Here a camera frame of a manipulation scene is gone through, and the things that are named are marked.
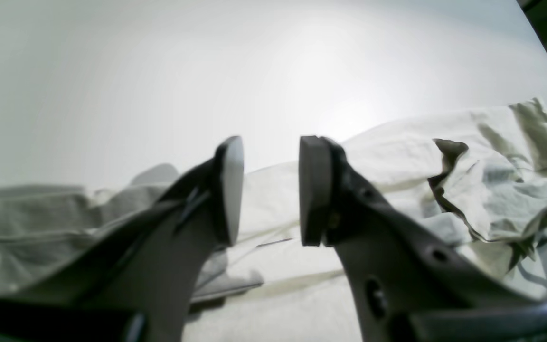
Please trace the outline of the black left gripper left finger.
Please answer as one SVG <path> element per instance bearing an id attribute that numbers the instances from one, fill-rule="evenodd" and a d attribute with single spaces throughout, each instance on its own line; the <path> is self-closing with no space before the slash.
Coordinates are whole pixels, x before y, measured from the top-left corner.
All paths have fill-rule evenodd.
<path id="1" fill-rule="evenodd" d="M 0 342 L 178 342 L 202 267 L 239 231 L 245 150 L 220 143 L 68 265 L 0 295 Z"/>

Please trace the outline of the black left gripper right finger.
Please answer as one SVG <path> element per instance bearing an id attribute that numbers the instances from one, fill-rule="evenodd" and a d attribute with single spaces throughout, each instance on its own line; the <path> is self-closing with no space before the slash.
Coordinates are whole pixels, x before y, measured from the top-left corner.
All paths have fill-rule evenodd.
<path id="1" fill-rule="evenodd" d="M 547 342 L 547 301 L 495 281 L 395 210 L 332 139 L 299 146 L 302 244 L 336 251 L 365 342 Z"/>

